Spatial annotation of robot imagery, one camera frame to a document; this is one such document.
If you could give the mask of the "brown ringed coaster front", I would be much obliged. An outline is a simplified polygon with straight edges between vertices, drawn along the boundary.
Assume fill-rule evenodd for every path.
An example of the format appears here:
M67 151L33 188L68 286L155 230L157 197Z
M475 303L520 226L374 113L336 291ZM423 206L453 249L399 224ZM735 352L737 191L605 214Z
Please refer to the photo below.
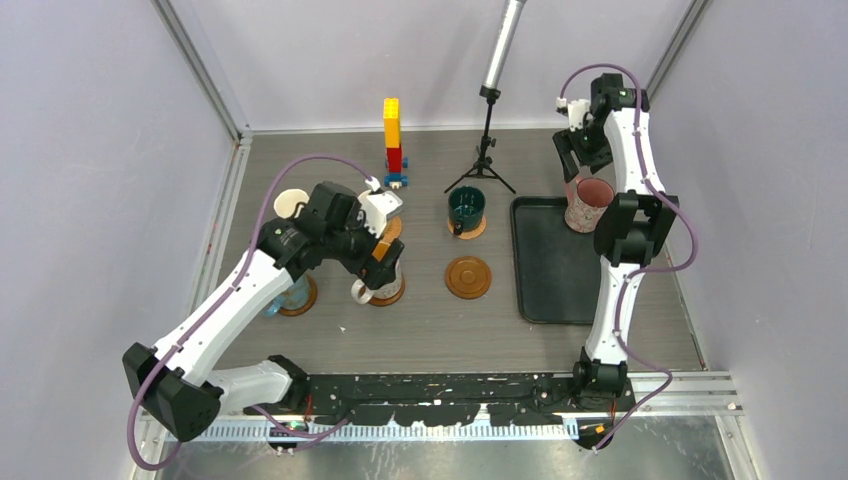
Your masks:
M380 290L376 291L373 297L369 300L369 304L378 307L392 305L400 300L406 288L405 278L400 277L399 280L391 284L387 284Z

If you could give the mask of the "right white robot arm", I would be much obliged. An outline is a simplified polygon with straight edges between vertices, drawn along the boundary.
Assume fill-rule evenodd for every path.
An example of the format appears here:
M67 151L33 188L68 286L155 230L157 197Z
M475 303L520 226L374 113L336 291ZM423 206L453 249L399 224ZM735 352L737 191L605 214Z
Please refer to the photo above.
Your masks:
M597 218L593 248L600 257L601 281L593 326L574 365L571 397L575 406L596 410L620 398L628 385L627 340L644 270L662 250L677 217L679 200L659 178L649 139L649 100L640 87L627 87L620 73L603 73L588 99L556 102L567 117L553 142L570 199L577 199L579 171L615 170L616 185L604 210L583 207Z

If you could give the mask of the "white floral mug orange inside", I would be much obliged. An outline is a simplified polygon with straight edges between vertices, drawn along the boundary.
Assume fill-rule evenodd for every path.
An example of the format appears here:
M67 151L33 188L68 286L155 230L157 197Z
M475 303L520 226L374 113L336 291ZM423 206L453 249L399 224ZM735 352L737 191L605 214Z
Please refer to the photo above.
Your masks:
M405 279L400 262L394 268L394 279L381 288L369 289L362 280L356 280L351 286L351 296L358 304L387 306L395 303L404 293Z

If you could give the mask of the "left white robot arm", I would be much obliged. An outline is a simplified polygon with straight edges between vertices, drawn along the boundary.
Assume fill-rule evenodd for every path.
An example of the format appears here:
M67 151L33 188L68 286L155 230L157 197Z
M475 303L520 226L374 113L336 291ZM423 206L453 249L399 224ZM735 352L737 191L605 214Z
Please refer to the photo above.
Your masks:
M192 441L221 414L272 404L284 414L306 402L307 373L282 355L229 370L216 364L239 334L284 291L325 260L355 276L351 294L366 303L398 279L404 249L395 239L374 254L402 199L381 187L362 193L330 181L312 192L289 189L274 202L237 266L186 320L153 346L135 343L122 362L140 405L180 442Z

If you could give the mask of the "black mug white inside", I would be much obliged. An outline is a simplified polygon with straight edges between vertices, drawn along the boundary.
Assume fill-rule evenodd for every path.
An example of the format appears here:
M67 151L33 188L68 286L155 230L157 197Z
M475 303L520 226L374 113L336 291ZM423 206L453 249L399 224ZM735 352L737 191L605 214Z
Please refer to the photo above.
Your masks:
M287 189L279 193L273 202L274 213L282 219L296 218L300 209L309 202L309 194L302 189Z

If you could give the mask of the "pink mug maroon inside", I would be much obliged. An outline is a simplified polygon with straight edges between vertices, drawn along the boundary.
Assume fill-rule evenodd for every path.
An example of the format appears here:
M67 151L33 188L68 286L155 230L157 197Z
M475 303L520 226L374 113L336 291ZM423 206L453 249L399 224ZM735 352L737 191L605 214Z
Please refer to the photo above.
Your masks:
M566 183L565 189L565 224L577 233L594 232L615 197L613 187L600 178L577 176Z

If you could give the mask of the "black plastic tray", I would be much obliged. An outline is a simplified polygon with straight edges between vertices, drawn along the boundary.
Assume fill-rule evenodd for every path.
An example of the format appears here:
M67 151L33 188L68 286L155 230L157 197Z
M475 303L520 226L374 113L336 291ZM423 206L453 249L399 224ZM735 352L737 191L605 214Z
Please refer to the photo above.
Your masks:
M565 222L564 197L521 196L510 204L510 228L521 316L534 324L593 324L600 257L590 234Z

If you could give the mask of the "dark green mug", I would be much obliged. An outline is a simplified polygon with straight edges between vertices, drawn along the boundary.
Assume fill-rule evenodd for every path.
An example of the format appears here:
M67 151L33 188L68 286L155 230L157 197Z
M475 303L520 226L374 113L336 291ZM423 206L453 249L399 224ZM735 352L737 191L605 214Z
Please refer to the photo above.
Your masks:
M449 229L454 236L471 233L483 223L486 207L484 193L473 186L460 186L448 197Z

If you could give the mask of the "woven orange coaster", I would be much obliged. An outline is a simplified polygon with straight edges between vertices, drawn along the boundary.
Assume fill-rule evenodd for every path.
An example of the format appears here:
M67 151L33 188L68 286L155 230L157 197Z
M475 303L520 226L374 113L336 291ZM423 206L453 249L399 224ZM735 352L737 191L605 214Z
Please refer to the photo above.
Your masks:
M463 231L460 234L454 233L454 224L450 221L450 219L447 219L447 227L448 227L449 233L454 238L461 239L461 240L472 240L474 238L479 237L485 231L485 229L487 227L487 217L483 216L481 221L480 221L480 224L475 229Z
M398 238L402 232L402 219L400 217L393 217L388 221L382 236L382 240L388 243L391 243L394 239Z

